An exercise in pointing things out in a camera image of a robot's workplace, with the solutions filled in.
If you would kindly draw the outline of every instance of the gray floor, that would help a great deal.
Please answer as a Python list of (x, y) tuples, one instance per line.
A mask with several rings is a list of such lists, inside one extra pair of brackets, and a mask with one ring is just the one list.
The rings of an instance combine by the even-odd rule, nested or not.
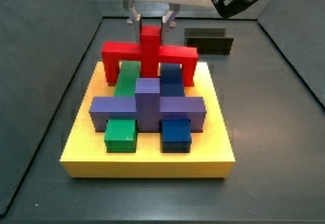
[[(146, 20), (159, 24), (159, 20)], [(35, 221), (325, 221), (325, 115), (257, 22), (181, 20), (226, 28), (230, 56), (209, 61), (237, 156), (222, 179), (72, 179), (59, 159), (106, 40), (132, 41), (124, 20), (104, 20), (66, 93), (47, 138), (5, 218)]]

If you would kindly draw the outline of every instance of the red t-shaped block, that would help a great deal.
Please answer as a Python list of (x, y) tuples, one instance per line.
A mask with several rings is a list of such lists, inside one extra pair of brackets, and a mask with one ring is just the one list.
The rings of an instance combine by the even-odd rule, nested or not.
[(140, 61), (140, 77), (158, 77), (159, 63), (182, 64), (185, 86), (194, 86), (193, 76), (198, 61), (195, 47), (162, 46), (159, 27), (143, 26), (139, 44), (107, 42), (102, 55), (106, 77), (110, 84), (116, 83), (119, 61)]

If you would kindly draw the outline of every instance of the yellow base block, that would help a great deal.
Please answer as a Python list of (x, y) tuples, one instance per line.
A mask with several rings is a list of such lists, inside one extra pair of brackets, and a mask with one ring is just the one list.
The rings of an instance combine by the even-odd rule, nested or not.
[(72, 177), (226, 177), (235, 163), (206, 63), (198, 63), (187, 96), (205, 98), (203, 133), (191, 133), (190, 153), (162, 153), (160, 133), (138, 133), (135, 153), (107, 153), (104, 133), (95, 133), (88, 108), (95, 96), (111, 96), (98, 63), (60, 162)]

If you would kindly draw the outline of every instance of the green block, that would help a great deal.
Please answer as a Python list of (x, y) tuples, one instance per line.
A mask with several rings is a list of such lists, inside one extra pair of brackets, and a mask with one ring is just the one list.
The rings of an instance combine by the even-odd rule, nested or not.
[(138, 129), (135, 120), (108, 120), (104, 136), (107, 152), (135, 153)]
[(114, 95), (116, 97), (135, 96), (139, 77), (139, 62), (123, 62), (119, 68)]

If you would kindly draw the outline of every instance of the toy block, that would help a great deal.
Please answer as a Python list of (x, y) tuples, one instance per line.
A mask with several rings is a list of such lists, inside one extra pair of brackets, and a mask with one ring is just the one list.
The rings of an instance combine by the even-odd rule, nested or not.
[(195, 47), (163, 46), (159, 51), (159, 60), (164, 63), (182, 64), (185, 86), (194, 86), (194, 72), (198, 61)]
[(135, 153), (138, 141), (135, 120), (108, 120), (104, 135), (107, 152)]
[(108, 119), (131, 119), (138, 116), (134, 97), (94, 97), (88, 110), (96, 132), (106, 131)]
[(229, 176), (235, 157), (207, 64), (198, 63), (195, 88), (186, 90), (189, 97), (205, 98), (209, 108), (203, 133), (190, 134), (190, 154), (162, 153), (160, 133), (138, 133), (135, 153), (106, 153), (104, 134), (94, 131), (88, 114), (92, 98), (114, 94), (114, 87), (102, 84), (104, 76), (103, 63), (98, 63), (60, 158), (70, 176), (112, 178)]
[(185, 97), (182, 69), (179, 65), (160, 63), (162, 97)]
[(158, 77), (159, 50), (162, 42), (162, 28), (143, 26), (139, 35), (140, 42), (140, 77)]
[(159, 132), (160, 80), (139, 78), (136, 83), (138, 131)]
[(189, 120), (162, 121), (162, 152), (189, 153), (190, 152), (190, 123)]
[(135, 95), (138, 77), (139, 62), (123, 62), (114, 91), (115, 97), (128, 97)]
[(202, 97), (160, 97), (162, 120), (190, 120), (190, 132), (202, 132), (206, 105)]
[(103, 45), (102, 57), (107, 83), (115, 84), (119, 72), (119, 61), (139, 61), (140, 47), (138, 44), (107, 42)]

